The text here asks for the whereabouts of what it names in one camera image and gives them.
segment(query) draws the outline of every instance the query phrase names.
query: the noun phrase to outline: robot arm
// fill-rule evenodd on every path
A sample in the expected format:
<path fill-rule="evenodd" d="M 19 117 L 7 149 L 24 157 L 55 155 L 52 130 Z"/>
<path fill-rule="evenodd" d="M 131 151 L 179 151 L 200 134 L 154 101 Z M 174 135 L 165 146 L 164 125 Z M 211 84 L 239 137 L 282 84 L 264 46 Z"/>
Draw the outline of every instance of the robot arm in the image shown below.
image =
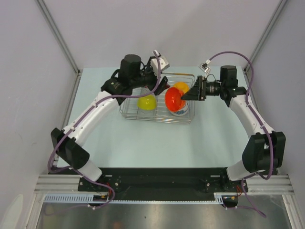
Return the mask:
<path fill-rule="evenodd" d="M 282 132 L 275 132 L 266 123 L 251 100 L 248 104 L 246 103 L 246 89 L 238 87 L 236 77 L 237 69 L 235 66 L 223 66 L 219 81 L 209 82 L 207 77 L 198 76 L 194 86 L 182 96 L 184 100 L 204 101 L 208 95 L 219 95 L 237 115 L 245 128 L 249 141 L 243 152 L 242 160 L 226 169 L 226 176 L 230 181 L 241 180 L 255 172 L 269 170 L 272 160 L 266 131 L 270 134 L 273 145 L 273 168 L 282 165 L 286 141 Z"/>
<path fill-rule="evenodd" d="M 89 153 L 82 146 L 96 125 L 126 98 L 131 97 L 134 88 L 147 86 L 152 93 L 159 95 L 169 87 L 166 76 L 159 83 L 160 75 L 157 74 L 167 69 L 169 63 L 157 51 L 154 51 L 154 55 L 142 69 L 139 56 L 126 55 L 120 69 L 105 82 L 90 106 L 71 124 L 51 132 L 57 155 L 90 180 L 96 181 L 102 171 L 89 159 Z"/>

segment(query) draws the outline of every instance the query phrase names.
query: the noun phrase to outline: white wall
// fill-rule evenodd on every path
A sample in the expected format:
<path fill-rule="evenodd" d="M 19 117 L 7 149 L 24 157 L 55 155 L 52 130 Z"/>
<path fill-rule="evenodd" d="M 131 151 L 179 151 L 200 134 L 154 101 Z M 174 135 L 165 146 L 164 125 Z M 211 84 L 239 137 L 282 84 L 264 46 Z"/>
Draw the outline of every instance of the white wall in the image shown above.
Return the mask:
<path fill-rule="evenodd" d="M 157 49 L 172 66 L 253 52 L 279 0 L 45 0 L 80 68 L 117 67 Z M 213 65 L 246 62 L 227 55 Z"/>
<path fill-rule="evenodd" d="M 282 174 L 289 174 L 305 215 L 305 1 L 287 4 L 254 63 L 254 94 L 263 117 L 287 142 Z"/>
<path fill-rule="evenodd" d="M 23 194 L 21 228 L 75 74 L 34 0 L 1 2 L 0 30 L 0 221 Z"/>

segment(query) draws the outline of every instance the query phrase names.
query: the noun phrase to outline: light blue table surface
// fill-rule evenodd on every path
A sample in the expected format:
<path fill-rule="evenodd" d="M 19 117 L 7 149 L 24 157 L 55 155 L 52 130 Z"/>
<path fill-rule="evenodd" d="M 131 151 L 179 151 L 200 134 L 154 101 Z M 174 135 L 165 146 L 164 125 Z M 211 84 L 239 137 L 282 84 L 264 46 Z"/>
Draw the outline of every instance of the light blue table surface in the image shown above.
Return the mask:
<path fill-rule="evenodd" d="M 115 69 L 83 70 L 70 122 L 88 107 Z M 204 74 L 198 67 L 170 67 L 166 72 Z M 219 72 L 220 67 L 211 70 L 217 79 Z M 241 67 L 237 78 L 239 86 L 246 87 Z M 190 124 L 126 120 L 117 108 L 96 126 L 83 148 L 99 167 L 227 167 L 241 159 L 247 142 L 233 111 L 220 97 L 210 96 L 195 103 Z M 58 166 L 65 165 L 60 158 Z"/>

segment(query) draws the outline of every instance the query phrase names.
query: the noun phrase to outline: metal basket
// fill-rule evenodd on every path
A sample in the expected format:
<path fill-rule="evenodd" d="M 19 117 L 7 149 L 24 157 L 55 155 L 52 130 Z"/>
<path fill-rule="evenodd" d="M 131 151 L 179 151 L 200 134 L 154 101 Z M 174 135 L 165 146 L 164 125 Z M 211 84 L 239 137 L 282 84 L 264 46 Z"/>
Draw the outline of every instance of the metal basket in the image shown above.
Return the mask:
<path fill-rule="evenodd" d="M 173 86 L 177 82 L 184 82 L 189 86 L 189 88 L 191 88 L 195 81 L 195 76 L 192 74 L 163 73 L 162 76 L 167 76 L 168 84 L 170 86 Z M 145 94 L 145 90 L 145 88 L 134 89 L 132 95 Z M 189 112 L 186 115 L 174 116 L 165 106 L 164 95 L 165 91 L 155 97 L 157 100 L 157 107 L 154 110 L 142 110 L 137 105 L 137 98 L 128 98 L 122 103 L 120 112 L 126 119 L 146 120 L 162 123 L 190 123 L 195 116 L 195 101 L 187 101 L 189 105 Z"/>

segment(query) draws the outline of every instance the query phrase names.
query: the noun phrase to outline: orange bowl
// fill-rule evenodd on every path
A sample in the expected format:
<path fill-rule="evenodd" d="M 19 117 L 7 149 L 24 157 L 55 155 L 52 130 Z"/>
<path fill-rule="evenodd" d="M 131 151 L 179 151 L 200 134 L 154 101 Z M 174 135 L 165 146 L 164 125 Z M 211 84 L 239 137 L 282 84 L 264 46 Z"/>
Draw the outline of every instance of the orange bowl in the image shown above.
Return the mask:
<path fill-rule="evenodd" d="M 183 91 L 176 87 L 170 87 L 167 89 L 164 97 L 167 109 L 172 112 L 176 112 L 183 108 L 185 105 L 185 100 L 181 99 L 183 95 Z"/>

